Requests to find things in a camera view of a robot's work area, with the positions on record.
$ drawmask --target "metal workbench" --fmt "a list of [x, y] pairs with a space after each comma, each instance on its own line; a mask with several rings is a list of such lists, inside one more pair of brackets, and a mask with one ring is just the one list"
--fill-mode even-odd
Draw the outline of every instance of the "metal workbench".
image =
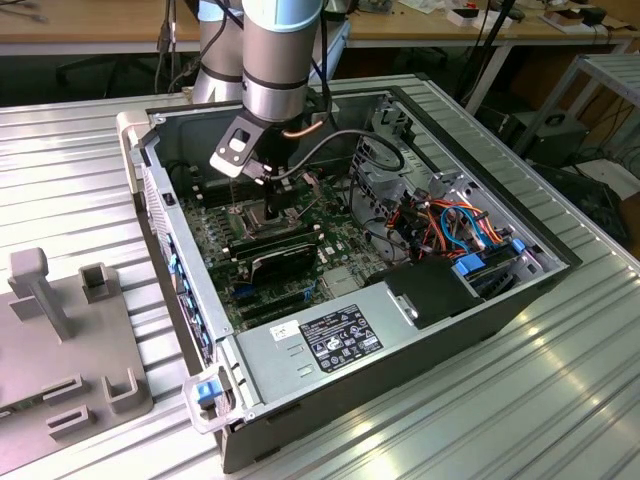
[[[497, 336], [229, 478], [640, 477], [640, 264], [435, 85], [399, 85], [582, 258]], [[143, 97], [0, 110], [0, 271], [43, 247], [51, 275], [115, 266], [155, 400], [146, 416], [34, 462], [14, 478], [220, 478], [191, 428], [186, 369], [142, 241], [114, 117], [183, 103]], [[449, 162], [418, 132], [441, 167]], [[0, 288], [7, 289], [4, 278]]]

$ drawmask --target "blue latch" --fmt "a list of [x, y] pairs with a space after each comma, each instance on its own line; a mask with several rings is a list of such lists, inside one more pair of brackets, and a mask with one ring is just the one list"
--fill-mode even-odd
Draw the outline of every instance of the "blue latch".
[[224, 388], [219, 379], [209, 380], [208, 382], [196, 385], [198, 405], [207, 408], [213, 405], [214, 400], [224, 393]]
[[178, 263], [178, 256], [174, 253], [169, 260], [169, 272], [174, 273], [176, 271], [176, 264]]
[[463, 276], [469, 275], [471, 272], [475, 272], [484, 266], [484, 262], [480, 259], [477, 253], [471, 253], [456, 260], [456, 268]]
[[527, 248], [524, 242], [519, 238], [514, 238], [513, 242], [511, 242], [511, 245], [513, 245], [513, 248], [515, 248], [516, 252], [518, 253], [524, 252], [525, 248]]

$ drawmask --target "power supply label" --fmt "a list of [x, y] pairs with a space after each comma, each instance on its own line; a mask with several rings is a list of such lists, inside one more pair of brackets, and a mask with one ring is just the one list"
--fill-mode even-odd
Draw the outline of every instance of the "power supply label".
[[357, 305], [300, 325], [320, 369], [331, 373], [382, 348]]

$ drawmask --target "robotic arm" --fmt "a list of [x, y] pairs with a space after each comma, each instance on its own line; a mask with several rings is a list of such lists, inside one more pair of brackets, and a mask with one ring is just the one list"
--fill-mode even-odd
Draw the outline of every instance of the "robotic arm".
[[271, 171], [286, 166], [297, 148], [300, 135], [291, 129], [301, 124], [323, 1], [214, 1], [201, 2], [201, 48], [223, 31], [203, 57], [194, 101], [241, 97], [244, 108], [210, 164], [231, 178], [244, 173], [263, 184]]

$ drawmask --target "wooden desk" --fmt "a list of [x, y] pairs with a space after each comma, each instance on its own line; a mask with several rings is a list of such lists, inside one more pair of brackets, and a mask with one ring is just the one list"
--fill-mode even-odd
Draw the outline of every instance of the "wooden desk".
[[[522, 8], [526, 17], [521, 23], [514, 22], [502, 30], [494, 45], [494, 52], [480, 78], [466, 109], [471, 114], [480, 107], [491, 84], [500, 72], [511, 48], [520, 45], [603, 45], [612, 44], [612, 53], [624, 53], [630, 43], [640, 36], [630, 30], [615, 31], [611, 36], [588, 32], [566, 34], [539, 18], [540, 10]], [[446, 13], [436, 10], [425, 15], [413, 8], [396, 2], [390, 15], [355, 12], [349, 16], [351, 35], [347, 42], [350, 48], [383, 47], [460, 47], [472, 46], [478, 38], [475, 27], [458, 27], [446, 19]], [[593, 92], [592, 82], [587, 90]]]
[[[35, 0], [47, 24], [0, 13], [2, 55], [93, 55], [100, 53], [147, 53], [156, 51], [165, 0]], [[177, 50], [200, 49], [197, 19], [185, 3], [177, 1]], [[400, 3], [391, 15], [356, 12], [348, 47], [452, 47], [471, 46], [478, 30], [457, 27], [443, 11], [429, 15]], [[467, 104], [475, 113], [502, 68], [511, 48], [517, 45], [615, 44], [623, 53], [636, 32], [565, 34], [538, 18], [540, 11], [524, 9], [526, 18], [498, 35], [498, 46]]]
[[[165, 0], [34, 0], [48, 23], [0, 13], [0, 55], [94, 55], [156, 51]], [[177, 48], [198, 51], [198, 20], [178, 0]]]

